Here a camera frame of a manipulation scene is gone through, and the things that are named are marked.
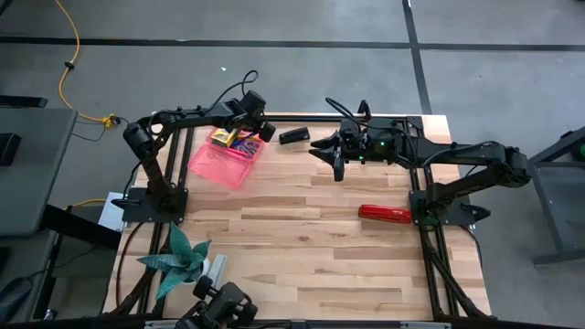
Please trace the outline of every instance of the pink plastic box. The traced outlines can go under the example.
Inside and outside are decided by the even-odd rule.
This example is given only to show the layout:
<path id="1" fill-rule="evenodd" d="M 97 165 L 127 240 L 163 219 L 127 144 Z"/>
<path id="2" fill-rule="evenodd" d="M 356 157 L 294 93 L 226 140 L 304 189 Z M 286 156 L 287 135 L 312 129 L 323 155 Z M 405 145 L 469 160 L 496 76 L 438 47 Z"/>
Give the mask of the pink plastic box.
<path id="1" fill-rule="evenodd" d="M 252 165 L 260 157 L 264 149 L 263 141 L 244 141 L 245 143 L 257 143 L 258 149 L 254 155 L 240 152 L 231 148 L 224 148 L 211 143 L 211 131 L 207 136 L 207 142 L 199 148 L 195 156 L 189 161 L 189 169 L 198 175 L 237 189 L 250 173 Z"/>

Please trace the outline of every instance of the wooden tabletop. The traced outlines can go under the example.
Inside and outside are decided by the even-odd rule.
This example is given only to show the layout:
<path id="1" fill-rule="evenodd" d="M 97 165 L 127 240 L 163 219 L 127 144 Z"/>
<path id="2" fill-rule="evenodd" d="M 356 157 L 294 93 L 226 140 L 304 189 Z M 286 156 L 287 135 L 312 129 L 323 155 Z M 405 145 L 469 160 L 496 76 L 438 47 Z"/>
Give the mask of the wooden tabletop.
<path id="1" fill-rule="evenodd" d="M 422 118 L 428 139 L 451 141 L 445 116 Z M 331 135 L 339 126 L 317 122 L 275 125 L 275 136 L 305 125 L 313 141 Z M 210 130 L 196 129 L 192 155 Z M 178 150 L 183 150 L 185 135 L 182 133 Z M 309 148 L 309 142 L 279 145 L 278 138 L 273 138 L 239 190 L 189 171 L 187 214 L 181 229 L 192 244 L 213 240 L 211 260 L 216 253 L 228 256 L 223 280 L 235 282 L 252 298 L 259 307 L 257 319 L 431 319 L 419 231 L 411 225 L 357 216 L 362 204 L 408 207 L 408 171 L 395 164 L 346 164 L 344 181 L 336 183 L 331 166 L 308 154 Z M 163 170 L 167 155 L 167 148 L 161 150 Z M 179 152 L 175 182 L 180 157 Z M 459 177 L 455 165 L 434 164 L 432 172 L 439 182 Z M 146 186 L 144 172 L 138 174 L 136 185 Z M 130 243 L 122 269 L 122 298 L 144 272 L 144 265 L 136 259 L 148 253 L 153 227 L 144 224 Z M 122 234 L 114 270 L 132 228 Z M 446 227 L 445 239 L 453 276 L 477 306 L 489 313 L 473 240 L 458 227 Z M 115 274 L 104 312 L 115 307 Z M 149 310 L 158 282 L 157 274 Z M 444 285 L 441 280 L 438 284 L 446 310 Z M 192 289 L 180 285 L 168 294 L 165 317 L 180 317 L 197 301 Z"/>

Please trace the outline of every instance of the yellow cable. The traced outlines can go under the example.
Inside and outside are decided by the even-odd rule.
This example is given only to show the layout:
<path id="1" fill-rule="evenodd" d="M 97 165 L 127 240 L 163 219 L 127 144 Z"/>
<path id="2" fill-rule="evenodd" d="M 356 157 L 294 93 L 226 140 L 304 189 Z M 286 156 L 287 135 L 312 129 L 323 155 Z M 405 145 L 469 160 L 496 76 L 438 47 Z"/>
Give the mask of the yellow cable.
<path id="1" fill-rule="evenodd" d="M 61 9 L 63 14 L 65 14 L 65 17 L 68 19 L 69 23 L 71 24 L 71 28 L 73 28 L 73 32 L 75 33 L 76 40 L 75 54 L 73 54 L 73 57 L 69 61 L 71 65 L 74 65 L 75 60 L 77 60 L 77 57 L 80 54 L 80 34 L 78 33 L 77 28 L 75 27 L 75 23 L 73 23 L 73 19 L 71 19 L 71 16 L 69 16 L 69 13 L 67 12 L 67 10 L 65 10 L 65 7 L 61 4 L 61 2 L 59 0 L 55 0 L 55 3 Z M 61 80 L 58 82 L 58 95 L 61 98 L 61 100 L 65 103 L 65 105 L 67 105 L 68 108 L 72 109 L 73 107 L 71 106 L 71 104 L 69 104 L 69 102 L 65 98 L 65 95 L 63 94 L 63 83 L 65 83 L 65 79 L 69 75 L 70 71 L 71 69 L 66 66 L 65 70 L 63 71 L 63 75 L 61 76 Z M 105 124 L 106 128 L 111 128 L 113 126 L 112 118 L 114 116 L 115 116 L 114 114 L 110 114 L 107 117 L 95 118 L 80 112 L 80 117 L 94 122 L 102 122 L 103 124 Z"/>
<path id="2" fill-rule="evenodd" d="M 78 202 L 75 205 L 71 205 L 71 206 L 72 207 L 81 207 L 81 206 L 85 206 L 85 205 L 90 204 L 90 203 L 98 203 L 98 202 L 105 203 L 106 199 L 89 199 L 89 200 Z"/>

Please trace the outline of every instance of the concrete floor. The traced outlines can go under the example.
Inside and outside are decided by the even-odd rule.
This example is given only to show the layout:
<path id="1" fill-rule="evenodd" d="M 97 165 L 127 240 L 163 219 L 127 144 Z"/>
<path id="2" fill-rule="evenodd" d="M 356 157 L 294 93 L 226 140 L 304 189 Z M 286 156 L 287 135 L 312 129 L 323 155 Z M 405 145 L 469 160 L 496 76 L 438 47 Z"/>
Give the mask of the concrete floor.
<path id="1" fill-rule="evenodd" d="M 585 2 L 410 3 L 419 42 L 585 45 Z M 83 37 L 409 41 L 400 0 L 63 4 Z M 72 37 L 54 3 L 36 0 L 15 1 L 0 17 L 0 35 Z M 57 82 L 73 51 L 0 44 L 0 93 L 46 97 L 48 108 L 62 107 Z M 421 61 L 432 113 L 448 116 L 456 141 L 493 139 L 532 155 L 585 122 L 584 52 L 423 50 Z M 270 111 L 332 111 L 324 103 L 330 96 L 350 107 L 368 99 L 376 112 L 422 113 L 408 49 L 86 46 L 65 91 L 79 111 L 134 120 L 163 108 L 211 103 L 249 69 L 260 71 L 252 88 L 267 99 Z M 100 128 L 78 125 L 76 133 L 97 136 Z M 135 163 L 121 134 L 122 129 L 109 131 L 99 143 L 72 139 L 51 202 L 62 206 L 121 191 Z M 585 262 L 532 265 L 533 257 L 553 251 L 533 186 L 496 187 L 472 201 L 493 211 L 477 226 L 493 314 L 585 326 Z M 101 305 L 102 294 L 92 294 L 95 305 Z M 67 314 L 91 313 L 86 302 L 81 305 L 78 313 Z"/>

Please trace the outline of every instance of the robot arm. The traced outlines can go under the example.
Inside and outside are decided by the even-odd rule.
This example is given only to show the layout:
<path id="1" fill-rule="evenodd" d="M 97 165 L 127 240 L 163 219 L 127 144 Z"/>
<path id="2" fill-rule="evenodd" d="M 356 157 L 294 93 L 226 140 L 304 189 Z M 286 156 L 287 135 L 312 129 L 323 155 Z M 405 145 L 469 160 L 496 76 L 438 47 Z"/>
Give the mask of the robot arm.
<path id="1" fill-rule="evenodd" d="M 309 153 L 330 164 L 335 181 L 344 178 L 349 161 L 396 163 L 404 168 L 422 168 L 431 164 L 480 165 L 485 169 L 449 184 L 427 186 L 426 210 L 444 215 L 451 202 L 460 196 L 491 186 L 520 187 L 530 181 L 527 157 L 517 148 L 488 141 L 478 144 L 433 143 L 411 136 L 385 118 L 367 123 L 353 117 L 342 120 L 339 131 L 311 143 Z"/>
<path id="2" fill-rule="evenodd" d="M 163 110 L 128 124 L 123 138 L 146 172 L 148 191 L 157 207 L 171 212 L 176 209 L 176 189 L 165 179 L 156 160 L 158 150 L 165 146 L 174 131 L 212 125 L 229 132 L 234 129 L 252 131 L 268 142 L 276 129 L 264 119 L 265 105 L 266 101 L 250 90 L 240 101 L 232 99 L 218 102 L 208 109 L 197 107 L 193 110 Z M 161 124 L 162 131 L 153 133 L 154 124 Z"/>

